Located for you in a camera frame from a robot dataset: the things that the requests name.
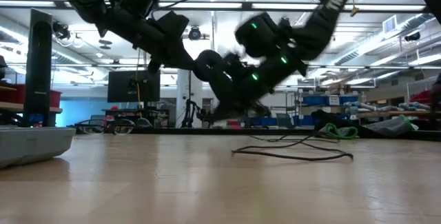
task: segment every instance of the black cable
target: black cable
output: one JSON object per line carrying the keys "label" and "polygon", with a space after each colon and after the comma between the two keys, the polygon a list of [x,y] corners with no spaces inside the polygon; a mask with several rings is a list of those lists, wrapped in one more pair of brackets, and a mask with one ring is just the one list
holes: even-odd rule
{"label": "black cable", "polygon": [[[284,141],[284,142],[293,142],[292,144],[289,145],[271,145],[271,146],[258,146],[258,145],[248,145],[242,148],[238,148],[237,150],[233,150],[232,153],[236,154],[255,154],[255,155],[263,155],[263,156],[272,156],[272,157],[276,157],[276,158],[281,158],[281,159],[295,159],[295,160],[301,160],[301,161],[327,161],[327,160],[332,160],[332,159],[339,159],[342,158],[344,156],[348,156],[351,160],[353,160],[353,154],[344,152],[342,150],[338,150],[338,149],[331,149],[331,148],[324,148],[324,147],[318,147],[315,145],[311,145],[308,143],[305,143],[305,141],[322,141],[322,142],[328,142],[328,143],[339,143],[340,140],[337,141],[327,141],[327,140],[322,140],[322,139],[310,139],[311,137],[315,137],[316,135],[324,135],[324,136],[329,136],[326,133],[323,132],[315,132],[312,135],[309,135],[303,139],[284,139],[285,137],[287,137],[287,135],[284,135],[282,137],[280,137],[279,139],[261,139],[255,136],[252,136],[252,138],[261,140],[261,141],[267,141],[267,142],[280,142],[280,141]],[[295,145],[298,144],[302,144],[302,145],[306,145],[312,148],[315,148],[317,150],[322,150],[322,151],[327,151],[327,152],[337,152],[339,153],[339,155],[335,155],[335,156],[327,156],[327,157],[319,157],[319,158],[306,158],[306,157],[299,157],[299,156],[287,156],[287,155],[279,155],[279,154],[272,154],[272,153],[268,153],[268,152],[254,152],[254,151],[244,151],[246,149],[250,149],[250,148],[260,148],[260,149],[272,149],[272,148],[288,148],[288,147],[293,147]]]}
{"label": "black cable", "polygon": [[152,19],[153,19],[153,20],[156,20],[156,19],[154,18],[154,13],[155,13],[156,11],[158,11],[158,10],[164,10],[164,9],[167,9],[167,8],[171,8],[171,7],[173,7],[173,6],[176,6],[176,5],[180,4],[180,3],[184,3],[184,2],[186,2],[186,1],[189,1],[189,0],[178,0],[178,1],[176,1],[176,2],[174,2],[174,3],[171,3],[171,4],[167,5],[167,6],[160,7],[160,8],[157,8],[157,9],[155,9],[155,10],[152,10]]}

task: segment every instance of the green hose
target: green hose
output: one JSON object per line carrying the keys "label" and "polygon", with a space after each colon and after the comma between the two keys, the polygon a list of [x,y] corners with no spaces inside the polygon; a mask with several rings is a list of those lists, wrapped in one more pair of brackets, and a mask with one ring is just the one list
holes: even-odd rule
{"label": "green hose", "polygon": [[357,138],[358,129],[355,127],[349,127],[345,128],[345,131],[343,133],[340,133],[341,131],[338,130],[338,128],[332,124],[328,123],[325,125],[325,132],[335,138],[335,139],[355,139]]}

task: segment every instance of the gray plastic bin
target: gray plastic bin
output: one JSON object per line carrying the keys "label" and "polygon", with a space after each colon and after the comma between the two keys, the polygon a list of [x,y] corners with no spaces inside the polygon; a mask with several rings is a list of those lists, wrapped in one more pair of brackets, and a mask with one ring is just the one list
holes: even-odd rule
{"label": "gray plastic bin", "polygon": [[44,161],[70,149],[75,129],[0,128],[0,168]]}

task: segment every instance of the wooden floor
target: wooden floor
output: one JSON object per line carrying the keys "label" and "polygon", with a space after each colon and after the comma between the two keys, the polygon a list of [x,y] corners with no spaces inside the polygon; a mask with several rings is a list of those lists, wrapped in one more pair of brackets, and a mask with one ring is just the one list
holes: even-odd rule
{"label": "wooden floor", "polygon": [[[441,223],[441,143],[343,141],[332,162],[230,150],[246,136],[78,136],[0,171],[0,223]],[[271,152],[329,156],[306,147]]]}

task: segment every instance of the computer monitor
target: computer monitor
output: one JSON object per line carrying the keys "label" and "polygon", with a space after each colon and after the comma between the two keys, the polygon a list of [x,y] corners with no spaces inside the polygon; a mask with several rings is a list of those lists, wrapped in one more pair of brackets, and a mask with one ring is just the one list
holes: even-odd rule
{"label": "computer monitor", "polygon": [[159,101],[161,72],[152,74],[146,70],[109,73],[107,89],[108,103],[138,102],[138,87],[141,102]]}

